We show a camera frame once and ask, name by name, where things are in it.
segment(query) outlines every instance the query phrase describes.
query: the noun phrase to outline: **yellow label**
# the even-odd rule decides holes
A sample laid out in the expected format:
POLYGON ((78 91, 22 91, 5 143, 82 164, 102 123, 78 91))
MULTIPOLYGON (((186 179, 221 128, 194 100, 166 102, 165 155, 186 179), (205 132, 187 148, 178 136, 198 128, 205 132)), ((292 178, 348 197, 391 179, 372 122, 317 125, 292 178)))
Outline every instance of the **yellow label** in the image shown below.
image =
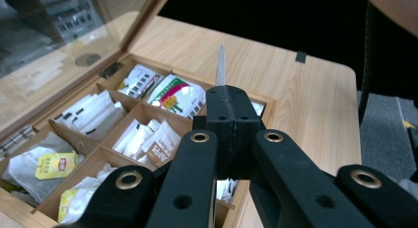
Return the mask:
POLYGON ((65 178, 77 165, 76 153, 50 153, 37 161, 35 176, 40 180, 65 178))
POLYGON ((61 223, 62 219, 67 216, 68 209, 70 207, 70 202, 73 197, 76 195, 78 190, 66 190, 61 195, 61 200, 59 201, 59 210, 58 210, 58 222, 61 223))

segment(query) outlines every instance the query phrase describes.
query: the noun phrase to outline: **light wood tabletop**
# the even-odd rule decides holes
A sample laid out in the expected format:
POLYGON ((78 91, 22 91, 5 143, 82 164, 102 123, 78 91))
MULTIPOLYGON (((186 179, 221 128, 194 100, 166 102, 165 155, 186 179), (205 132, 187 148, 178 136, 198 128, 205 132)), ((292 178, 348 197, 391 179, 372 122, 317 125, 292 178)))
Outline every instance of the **light wood tabletop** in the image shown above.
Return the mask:
MULTIPOLYGON (((118 32, 123 36, 126 30, 118 32)), ((226 83, 265 100, 267 128, 289 134, 331 175, 341 166, 361 163, 356 78, 347 66, 312 56, 297 61, 294 51, 162 17, 152 21, 130 52, 214 83, 222 43, 226 83)), ((225 226, 261 226, 248 182, 240 182, 234 205, 225 226)))

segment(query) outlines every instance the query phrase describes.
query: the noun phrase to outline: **black cable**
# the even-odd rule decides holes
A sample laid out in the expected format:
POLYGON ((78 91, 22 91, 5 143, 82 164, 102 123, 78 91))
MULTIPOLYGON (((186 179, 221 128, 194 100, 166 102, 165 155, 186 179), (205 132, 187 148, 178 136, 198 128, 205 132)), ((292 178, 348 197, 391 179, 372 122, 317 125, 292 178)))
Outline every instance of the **black cable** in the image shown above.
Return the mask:
POLYGON ((365 65, 363 72, 362 96, 359 105, 359 123, 362 124, 366 112, 367 101, 372 90, 372 76, 375 67, 375 25, 376 8, 368 2, 366 7, 366 29, 365 29, 365 65))

